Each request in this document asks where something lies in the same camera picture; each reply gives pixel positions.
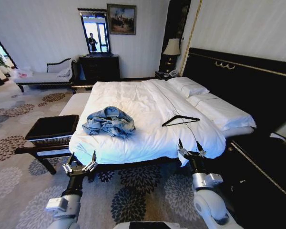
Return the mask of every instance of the chaise lounge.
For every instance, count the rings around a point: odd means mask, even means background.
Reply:
[[[67,70],[65,75],[59,75],[63,70]],[[32,77],[15,78],[14,82],[24,92],[23,85],[69,85],[79,75],[78,64],[71,58],[59,63],[48,63],[46,73],[33,73]]]

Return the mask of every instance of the gold trim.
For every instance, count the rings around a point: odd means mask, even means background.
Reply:
[[[256,167],[266,178],[268,178],[278,189],[280,189],[285,195],[286,191],[281,188],[267,173],[265,173],[256,163],[254,163],[241,149],[239,149],[236,144],[231,142],[231,145],[239,152],[241,153],[254,167]]]
[[[191,34],[190,34],[190,37],[189,37],[189,41],[188,41],[187,47],[186,47],[186,49],[185,49],[185,53],[184,53],[184,56],[183,56],[182,65],[181,65],[181,69],[180,69],[179,75],[181,75],[181,73],[182,73],[182,69],[183,69],[183,66],[184,66],[184,62],[185,62],[185,59],[186,59],[186,56],[187,56],[186,53],[189,51],[189,47],[190,47],[192,35],[193,35],[194,28],[195,28],[195,25],[196,25],[196,22],[197,22],[197,19],[198,19],[198,15],[199,15],[199,12],[200,12],[201,5],[202,5],[202,0],[200,0],[199,6],[198,6],[198,8],[197,8],[195,20],[194,20],[194,22],[193,22],[193,26],[192,26]]]
[[[229,64],[227,63],[226,66],[223,66],[223,63],[221,62],[220,64],[217,63],[217,61],[215,61],[214,63],[217,67],[222,67],[222,68],[227,68],[228,70],[233,70],[235,68],[235,65],[233,67],[229,67]]]
[[[254,66],[250,66],[250,65],[246,65],[246,64],[242,64],[242,63],[236,63],[236,62],[232,62],[232,61],[226,61],[226,60],[222,60],[222,59],[217,59],[217,58],[214,58],[214,57],[204,56],[204,55],[200,55],[200,54],[193,53],[193,52],[189,52],[189,54],[206,57],[206,58],[209,58],[209,59],[212,59],[212,60],[216,60],[216,61],[232,63],[232,64],[239,65],[239,66],[242,66],[242,67],[252,68],[252,69],[260,70],[260,71],[267,72],[267,73],[273,73],[273,74],[277,74],[277,75],[286,76],[286,73],[279,73],[279,72],[276,72],[276,71],[271,71],[271,70],[264,69],[264,68],[258,68],[258,67],[254,67]]]

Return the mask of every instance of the black headboard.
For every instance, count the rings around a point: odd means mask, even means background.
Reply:
[[[183,77],[251,114],[259,132],[286,122],[286,62],[190,48]]]

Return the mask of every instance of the patterned carpet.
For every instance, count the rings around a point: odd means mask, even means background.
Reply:
[[[44,211],[59,197],[68,177],[53,158],[52,176],[30,155],[14,155],[40,117],[56,116],[72,93],[67,88],[20,89],[8,81],[0,86],[0,229],[45,229],[53,221]],[[126,221],[167,221],[188,229],[206,228],[192,205],[192,180],[176,162],[97,174],[84,180],[78,223],[82,229],[111,229]]]

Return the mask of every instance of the framed painting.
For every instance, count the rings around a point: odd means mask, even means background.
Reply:
[[[110,34],[135,35],[136,6],[107,4]]]

